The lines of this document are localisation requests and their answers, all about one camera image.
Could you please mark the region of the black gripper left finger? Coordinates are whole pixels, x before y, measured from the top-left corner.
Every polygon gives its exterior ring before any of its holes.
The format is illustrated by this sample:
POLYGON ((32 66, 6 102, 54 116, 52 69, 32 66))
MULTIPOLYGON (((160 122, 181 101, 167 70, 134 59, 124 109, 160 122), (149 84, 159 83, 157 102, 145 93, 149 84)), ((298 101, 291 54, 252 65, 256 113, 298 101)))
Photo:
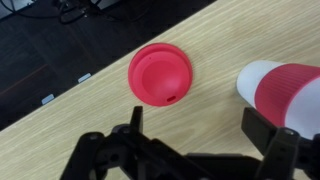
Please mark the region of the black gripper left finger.
POLYGON ((131 132, 143 132, 143 107, 135 106, 132 112, 130 120, 130 131, 131 132))

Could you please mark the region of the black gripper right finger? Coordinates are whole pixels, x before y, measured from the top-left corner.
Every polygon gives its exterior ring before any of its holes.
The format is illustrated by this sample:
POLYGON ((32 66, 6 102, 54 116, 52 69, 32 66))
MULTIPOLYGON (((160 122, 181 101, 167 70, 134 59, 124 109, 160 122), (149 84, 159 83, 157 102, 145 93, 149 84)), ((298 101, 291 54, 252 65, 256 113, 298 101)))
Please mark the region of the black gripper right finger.
POLYGON ((256 149, 264 155, 274 137, 277 127, 256 109, 246 107, 243 112, 241 129, 256 149))

